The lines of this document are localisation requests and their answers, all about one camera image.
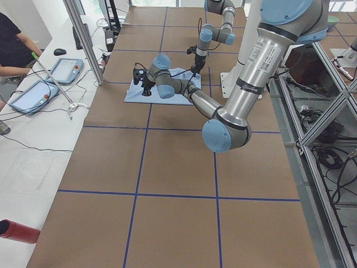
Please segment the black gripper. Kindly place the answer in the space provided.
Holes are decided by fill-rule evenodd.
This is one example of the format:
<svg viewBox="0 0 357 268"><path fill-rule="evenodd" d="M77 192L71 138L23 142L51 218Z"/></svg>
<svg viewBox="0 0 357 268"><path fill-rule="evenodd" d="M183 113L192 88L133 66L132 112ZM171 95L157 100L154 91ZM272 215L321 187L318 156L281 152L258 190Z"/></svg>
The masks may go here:
<svg viewBox="0 0 357 268"><path fill-rule="evenodd" d="M192 66L192 73L200 74L201 70L204 68L206 63L206 55L201 56L199 54L195 54L195 62Z"/></svg>
<svg viewBox="0 0 357 268"><path fill-rule="evenodd" d="M144 97L149 97L152 95L151 88L155 86L155 82L150 81L146 76L142 78L142 85Z"/></svg>

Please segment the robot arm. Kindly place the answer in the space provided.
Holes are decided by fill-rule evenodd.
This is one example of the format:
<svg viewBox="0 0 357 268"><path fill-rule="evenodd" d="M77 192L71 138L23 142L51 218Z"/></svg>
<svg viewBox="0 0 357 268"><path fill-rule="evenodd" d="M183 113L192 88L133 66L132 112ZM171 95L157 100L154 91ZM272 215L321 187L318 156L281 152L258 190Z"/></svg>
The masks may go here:
<svg viewBox="0 0 357 268"><path fill-rule="evenodd" d="M224 105L192 80L172 77L171 61L165 54L158 54L149 68L134 69L134 84L143 88L145 96L151 95L153 87L162 99L185 96L208 119L202 137L211 151L242 147L251 137L248 114L266 83L290 46L311 44L326 36L328 9L328 1L262 1L257 39Z"/></svg>
<svg viewBox="0 0 357 268"><path fill-rule="evenodd" d="M232 1L205 1L205 11L222 15L223 22L221 28L215 28L209 23L203 25L196 46L191 46L187 54L195 54L195 63L191 67L191 72L199 74L206 63L206 57L209 51L211 41L232 45L235 40L235 34L232 32L235 6Z"/></svg>

